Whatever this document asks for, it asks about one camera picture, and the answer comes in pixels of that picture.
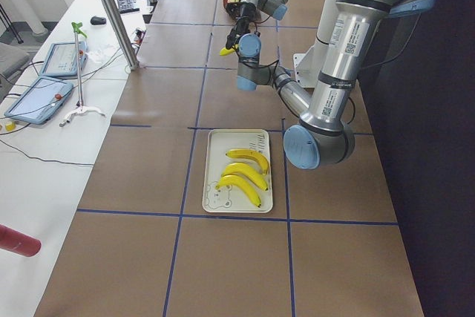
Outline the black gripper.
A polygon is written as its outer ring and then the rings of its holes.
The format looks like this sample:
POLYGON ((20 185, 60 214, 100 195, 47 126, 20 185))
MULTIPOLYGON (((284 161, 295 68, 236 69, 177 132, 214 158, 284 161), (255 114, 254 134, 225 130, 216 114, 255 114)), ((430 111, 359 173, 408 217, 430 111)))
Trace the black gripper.
POLYGON ((256 18, 256 6, 253 3, 241 3, 235 29, 231 29, 226 37, 226 49, 231 50, 238 42, 240 34, 237 31, 249 31, 249 24, 256 18))

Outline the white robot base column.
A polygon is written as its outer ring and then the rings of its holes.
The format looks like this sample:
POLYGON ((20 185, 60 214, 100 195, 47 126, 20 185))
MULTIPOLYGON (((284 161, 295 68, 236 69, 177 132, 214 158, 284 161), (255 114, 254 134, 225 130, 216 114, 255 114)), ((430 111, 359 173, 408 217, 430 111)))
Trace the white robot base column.
POLYGON ((325 0, 314 44, 306 53, 293 55, 295 80, 303 88, 314 88, 333 34, 338 8, 336 0, 325 0))

